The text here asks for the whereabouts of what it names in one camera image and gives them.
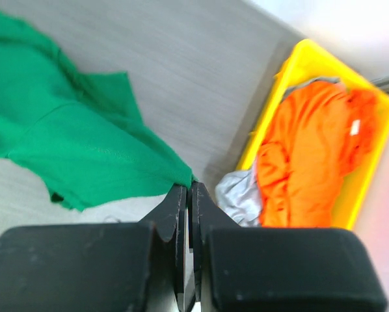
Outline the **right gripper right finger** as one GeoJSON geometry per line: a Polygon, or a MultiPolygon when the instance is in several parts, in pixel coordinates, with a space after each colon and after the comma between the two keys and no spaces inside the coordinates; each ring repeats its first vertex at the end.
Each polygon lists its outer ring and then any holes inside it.
{"type": "Polygon", "coordinates": [[[189,192],[194,297],[203,311],[386,311],[362,241],[346,229],[241,227],[205,185],[189,192]]]}

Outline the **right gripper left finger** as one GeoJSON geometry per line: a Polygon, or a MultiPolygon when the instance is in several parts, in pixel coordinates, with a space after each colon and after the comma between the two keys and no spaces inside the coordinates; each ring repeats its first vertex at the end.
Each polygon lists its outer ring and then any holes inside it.
{"type": "Polygon", "coordinates": [[[20,226],[0,236],[0,311],[183,311],[187,189],[132,223],[20,226]]]}

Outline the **green t-shirt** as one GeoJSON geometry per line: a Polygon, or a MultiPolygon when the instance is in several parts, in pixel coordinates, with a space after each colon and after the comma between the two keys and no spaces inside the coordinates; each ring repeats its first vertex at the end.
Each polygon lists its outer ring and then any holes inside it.
{"type": "Polygon", "coordinates": [[[144,123],[126,73],[83,73],[49,37],[2,12],[0,158],[78,211],[194,179],[144,123]]]}

